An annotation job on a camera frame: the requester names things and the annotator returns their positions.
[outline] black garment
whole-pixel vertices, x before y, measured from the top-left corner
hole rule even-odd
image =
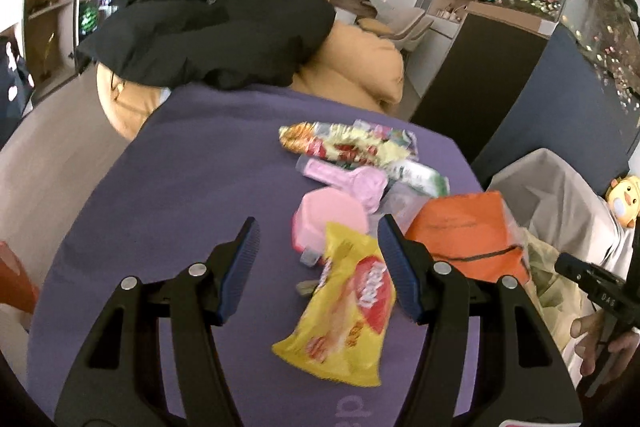
[[[147,86],[203,80],[220,89],[289,86],[335,18],[326,0],[113,0],[118,10],[77,48]]]
[[[0,36],[0,147],[9,140],[22,119],[33,92],[30,76],[17,44]]]

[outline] pink container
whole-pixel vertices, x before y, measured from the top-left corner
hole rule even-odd
[[[369,232],[362,203],[337,188],[318,188],[305,194],[293,216],[293,248],[300,253],[304,250],[323,253],[326,224],[330,222],[340,223],[356,232]]]

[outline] purple mat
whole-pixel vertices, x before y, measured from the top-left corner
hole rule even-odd
[[[319,380],[280,360],[271,344],[289,335],[306,301],[295,284],[317,270],[291,246],[291,217],[319,184],[296,170],[278,127],[299,121],[353,123],[356,118],[414,131],[420,161],[449,177],[452,193],[480,185],[448,138],[405,122],[277,87],[221,92],[178,88],[150,118],[87,201],[55,258],[30,334],[28,390],[52,416],[66,375],[118,282],[174,277],[212,247],[230,241],[247,216],[260,224],[260,251],[238,313],[214,337],[226,381],[246,427],[392,426],[414,377],[425,328],[395,309],[382,353],[382,386]],[[170,410],[182,414],[167,324],[162,370]],[[458,412],[468,409],[477,358]]]

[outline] colorful snack wrapper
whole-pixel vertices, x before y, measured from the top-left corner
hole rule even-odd
[[[379,123],[370,123],[364,120],[356,120],[353,122],[356,129],[362,129],[373,133],[373,136],[385,140],[391,140],[403,149],[409,151],[408,159],[418,160],[418,139],[414,133],[404,129],[394,129]]]
[[[385,166],[403,160],[409,151],[372,132],[341,123],[302,122],[280,127],[280,143],[294,153],[329,161]]]
[[[375,387],[396,290],[374,238],[338,223],[326,237],[318,288],[296,330],[272,349],[316,377]]]

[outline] screw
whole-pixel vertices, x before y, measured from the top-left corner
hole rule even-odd
[[[120,288],[123,290],[132,290],[138,284],[138,279],[135,277],[125,277],[120,283]]]
[[[206,274],[206,272],[207,267],[204,266],[203,263],[192,264],[189,267],[189,275],[191,275],[192,277],[200,277],[201,275]]]
[[[502,284],[510,290],[513,290],[518,287],[518,281],[515,277],[511,275],[507,275],[502,278]]]
[[[448,275],[451,273],[451,265],[444,261],[438,261],[433,265],[433,270],[440,275]]]

